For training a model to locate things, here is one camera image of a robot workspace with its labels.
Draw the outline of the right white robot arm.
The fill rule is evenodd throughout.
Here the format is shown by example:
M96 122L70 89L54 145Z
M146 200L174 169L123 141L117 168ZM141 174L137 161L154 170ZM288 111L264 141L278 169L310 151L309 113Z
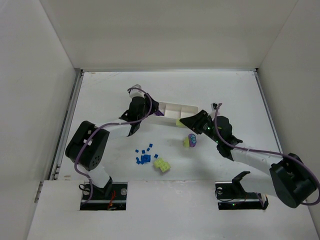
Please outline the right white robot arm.
M184 117L181 124L197 135L204 134L216 143L219 154L232 161L248 165L264 173L266 179L250 178L250 171L242 171L232 180L232 191L242 197L246 192L277 197L290 208L305 205L305 200L319 191L320 182L301 159L293 154L252 149L233 135L227 117L212 117L205 110Z

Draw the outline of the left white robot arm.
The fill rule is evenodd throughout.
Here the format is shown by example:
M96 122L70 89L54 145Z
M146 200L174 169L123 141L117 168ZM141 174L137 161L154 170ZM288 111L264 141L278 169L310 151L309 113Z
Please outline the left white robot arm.
M105 123L103 127L85 120L68 143L65 156L73 162L77 173L91 181L91 189L107 197L113 183L101 164L107 141L132 136L145 118L158 111L159 103L145 94L133 97L128 110L119 119Z

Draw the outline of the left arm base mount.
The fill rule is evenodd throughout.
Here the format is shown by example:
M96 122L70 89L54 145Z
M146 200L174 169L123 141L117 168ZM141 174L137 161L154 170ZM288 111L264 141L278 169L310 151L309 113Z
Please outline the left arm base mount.
M125 211L127 208L127 182L114 182L108 196L105 196L94 186L90 200L90 184L88 182L82 183L79 185L79 189L82 191L81 211Z

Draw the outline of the small lime lego piece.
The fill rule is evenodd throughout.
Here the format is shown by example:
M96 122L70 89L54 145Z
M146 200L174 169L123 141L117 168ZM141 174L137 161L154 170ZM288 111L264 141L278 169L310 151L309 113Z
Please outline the small lime lego piece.
M175 122L175 125L179 128L184 128L185 125L183 123L181 123L180 119L178 118Z

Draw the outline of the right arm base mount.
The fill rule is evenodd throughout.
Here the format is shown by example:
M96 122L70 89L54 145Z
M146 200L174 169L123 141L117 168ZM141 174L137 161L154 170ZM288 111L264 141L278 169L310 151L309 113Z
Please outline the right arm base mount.
M242 171L231 181L216 181L214 195L217 206L222 210L263 210L269 206L268 197L257 192L246 192L241 180L250 171Z

